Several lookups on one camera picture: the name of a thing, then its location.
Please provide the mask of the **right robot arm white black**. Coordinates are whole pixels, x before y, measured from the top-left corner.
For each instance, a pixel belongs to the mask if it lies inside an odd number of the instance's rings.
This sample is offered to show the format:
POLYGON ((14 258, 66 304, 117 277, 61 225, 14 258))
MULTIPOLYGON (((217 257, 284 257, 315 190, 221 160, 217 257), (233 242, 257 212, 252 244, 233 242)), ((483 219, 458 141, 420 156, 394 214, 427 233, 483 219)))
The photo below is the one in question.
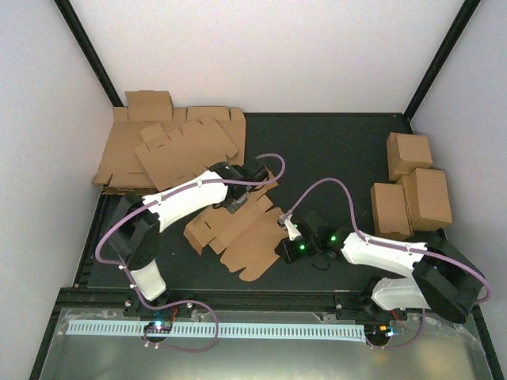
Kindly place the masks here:
POLYGON ((393 279, 376 280, 360 299, 361 312, 370 319, 408 308, 431 310, 463 324, 487 289, 484 275, 441 237, 427 242, 394 241, 350 228, 314 228, 290 218, 282 218, 278 224, 285 235, 275 252, 288 264, 325 255, 395 274, 393 279))

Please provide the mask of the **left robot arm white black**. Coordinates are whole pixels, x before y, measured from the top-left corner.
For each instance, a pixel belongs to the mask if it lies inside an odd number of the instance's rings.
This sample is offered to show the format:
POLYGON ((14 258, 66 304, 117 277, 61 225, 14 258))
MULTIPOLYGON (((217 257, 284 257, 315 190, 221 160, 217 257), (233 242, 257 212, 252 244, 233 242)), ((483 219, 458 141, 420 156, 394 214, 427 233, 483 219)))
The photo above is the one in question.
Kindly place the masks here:
POLYGON ((269 171, 259 160, 244 165, 219 162, 196 178, 149 196, 127 194, 118 204, 103 247, 117 254, 121 270, 128 271, 132 286, 139 289, 142 306, 153 316, 170 307, 166 282, 156 263, 158 236, 167 227, 209 206, 235 213, 247 195, 269 181, 269 171))

